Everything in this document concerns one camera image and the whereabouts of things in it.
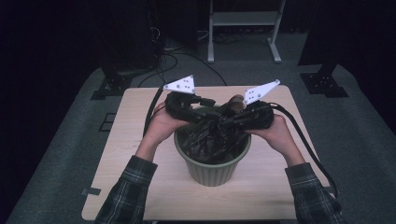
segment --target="white marker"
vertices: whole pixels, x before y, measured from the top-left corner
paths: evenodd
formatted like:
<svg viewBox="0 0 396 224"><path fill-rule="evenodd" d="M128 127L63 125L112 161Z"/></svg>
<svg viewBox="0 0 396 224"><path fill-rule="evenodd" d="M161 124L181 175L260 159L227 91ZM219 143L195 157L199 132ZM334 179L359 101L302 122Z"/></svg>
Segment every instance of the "white marker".
<svg viewBox="0 0 396 224"><path fill-rule="evenodd" d="M260 100L264 95L270 92L273 88L279 85L280 81L277 79L273 82L245 90L245 104L250 105L258 100Z"/></svg>
<svg viewBox="0 0 396 224"><path fill-rule="evenodd" d="M193 75L189 77L183 77L178 81L166 84L163 86L164 90L178 91L188 94L195 94L194 78Z"/></svg>

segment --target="wooden table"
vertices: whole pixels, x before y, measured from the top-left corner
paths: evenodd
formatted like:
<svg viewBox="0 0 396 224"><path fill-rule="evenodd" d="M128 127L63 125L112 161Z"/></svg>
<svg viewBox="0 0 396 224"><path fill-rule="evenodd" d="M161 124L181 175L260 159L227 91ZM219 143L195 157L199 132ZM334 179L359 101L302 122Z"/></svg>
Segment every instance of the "wooden table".
<svg viewBox="0 0 396 224"><path fill-rule="evenodd" d="M249 86L196 87L197 95L216 100L222 105L235 94L244 94ZM134 155L142 138L144 121L157 89L129 89L120 108L98 165L92 188L99 195L89 194L82 217L95 219L109 191ZM168 91L160 98L162 102ZM283 105L296 118L309 144L296 104L286 86L278 86L263 100ZM288 121L291 133L305 159L310 161L324 186L328 182L309 157L303 142ZM246 157L233 177L219 187L205 187L190 176L187 165L177 153L173 136L163 141L154 159L158 169L148 190L145 220L258 220L295 219L293 197L285 174L282 156L260 137L252 136Z"/></svg>

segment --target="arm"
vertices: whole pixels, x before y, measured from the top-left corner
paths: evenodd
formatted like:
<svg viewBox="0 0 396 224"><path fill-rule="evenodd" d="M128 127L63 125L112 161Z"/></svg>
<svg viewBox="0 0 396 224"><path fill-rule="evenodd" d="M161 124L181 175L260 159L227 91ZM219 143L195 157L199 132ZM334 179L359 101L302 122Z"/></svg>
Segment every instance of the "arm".
<svg viewBox="0 0 396 224"><path fill-rule="evenodd" d="M275 115L269 129L246 132L262 137L285 158L299 223L346 223L341 216L340 204L323 188L311 165L305 162L285 118Z"/></svg>
<svg viewBox="0 0 396 224"><path fill-rule="evenodd" d="M94 223L142 223L149 184L157 169L152 163L157 146L177 128L188 124L172 119L163 106L161 103L154 110L146 135L109 192Z"/></svg>

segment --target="dark cloth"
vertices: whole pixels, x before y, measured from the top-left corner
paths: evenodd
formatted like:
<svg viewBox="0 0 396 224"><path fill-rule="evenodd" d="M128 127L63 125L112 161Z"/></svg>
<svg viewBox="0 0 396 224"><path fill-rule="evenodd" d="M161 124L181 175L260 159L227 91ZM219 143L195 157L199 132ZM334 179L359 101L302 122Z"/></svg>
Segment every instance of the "dark cloth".
<svg viewBox="0 0 396 224"><path fill-rule="evenodd" d="M132 156L94 223L142 223L149 184L157 165ZM311 165L286 169L300 223L345 223L339 203L323 188Z"/></svg>
<svg viewBox="0 0 396 224"><path fill-rule="evenodd" d="M341 205L321 185L308 162L286 168L299 223L347 223Z"/></svg>
<svg viewBox="0 0 396 224"><path fill-rule="evenodd" d="M94 223L142 223L149 184L157 165L132 156Z"/></svg>

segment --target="black cable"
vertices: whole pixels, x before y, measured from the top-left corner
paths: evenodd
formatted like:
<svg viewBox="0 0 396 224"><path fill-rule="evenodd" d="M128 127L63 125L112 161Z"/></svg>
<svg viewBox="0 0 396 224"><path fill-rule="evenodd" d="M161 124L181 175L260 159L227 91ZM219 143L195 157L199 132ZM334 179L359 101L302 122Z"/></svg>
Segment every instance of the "black cable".
<svg viewBox="0 0 396 224"><path fill-rule="evenodd" d="M163 93L163 86L158 88L157 93L155 93L155 96L152 99L151 105L149 106L148 113L146 115L146 120L145 120L145 128L143 129L143 137L146 135L146 132L148 131L149 123L151 122L152 111L154 110L154 107L157 104L158 99L160 98L162 93Z"/></svg>
<svg viewBox="0 0 396 224"><path fill-rule="evenodd" d="M165 70L162 70L161 67L160 67L162 73L167 72L167 71L169 71L169 70L175 68L176 65L177 65L177 57L175 57L175 56L173 56L173 55L170 55L170 54L165 54L165 55L174 58L176 62L175 62L175 64L173 64L171 67L169 67L169 68L167 68L167 69L165 69ZM145 82L145 81L148 80L149 78L154 77L155 75L159 75L159 74L160 74L160 72L157 71L156 73L151 74L151 75L148 76L148 77L145 77L145 78L139 83L139 85L137 85L137 88L140 88L140 87L142 86L143 82Z"/></svg>
<svg viewBox="0 0 396 224"><path fill-rule="evenodd" d="M210 68L214 73L216 73L220 77L220 79L224 83L224 86L228 86L227 83L225 82L224 78L221 76L221 74L218 71L216 71L214 68L212 68L209 64L204 62L202 59L200 59L200 58L198 58L198 57L196 57L194 55L188 54L188 53L172 53L172 54L184 54L184 55L188 55L188 56L190 56L192 58L195 58L195 59L199 60L200 62L202 62L204 65L206 65L208 68Z"/></svg>
<svg viewBox="0 0 396 224"><path fill-rule="evenodd" d="M279 104L275 104L275 103L270 103L270 105L273 105L272 108L276 109L280 112L282 112L283 114L285 114L291 121L291 123L293 124L294 128L296 129L297 133L300 135L300 138L303 140L303 143L309 153L309 155L311 156L312 160L314 160L315 164L318 166L319 170L326 176L326 178L328 179L330 186L332 187L333 191L334 191L334 197L337 198L338 197L338 188L335 185L334 180L332 179L332 177L330 176L330 174L326 171L326 169L323 167L323 165L320 163L318 157L315 155L314 151L312 150L311 146L309 146L308 142L306 141L306 138L303 134L303 131L300 129L300 126L298 125L297 121L295 120L294 116L287 111L283 106L279 105Z"/></svg>

